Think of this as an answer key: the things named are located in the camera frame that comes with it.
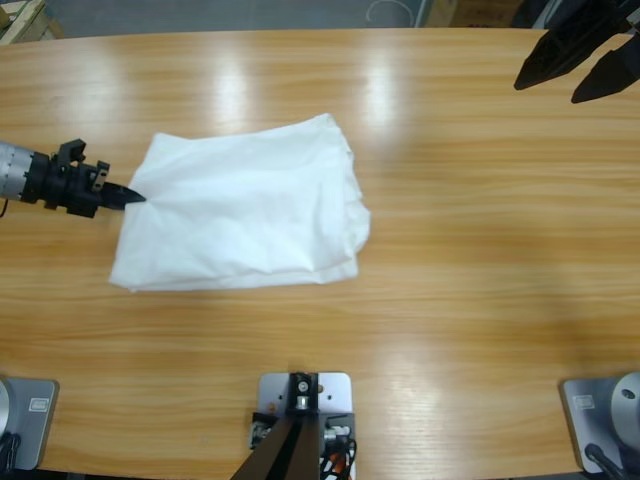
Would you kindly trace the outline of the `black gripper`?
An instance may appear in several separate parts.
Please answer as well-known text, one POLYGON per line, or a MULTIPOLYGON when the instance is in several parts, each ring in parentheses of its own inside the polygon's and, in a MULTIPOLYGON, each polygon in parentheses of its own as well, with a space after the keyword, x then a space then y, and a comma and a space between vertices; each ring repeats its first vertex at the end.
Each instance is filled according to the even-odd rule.
MULTIPOLYGON (((514 82, 524 90, 566 75, 611 37, 638 31, 640 0, 563 1, 514 82)), ((573 93, 574 104, 617 94, 639 79, 639 38, 609 51, 573 93)))
POLYGON ((93 218, 99 207, 124 211, 131 203, 145 202, 136 191, 114 183, 105 183, 94 191, 96 180, 105 180, 110 170, 106 162, 88 165, 84 161, 65 159, 57 155, 48 157, 34 152, 26 178, 21 201, 34 204, 43 201, 47 209, 63 207, 71 215, 93 218))

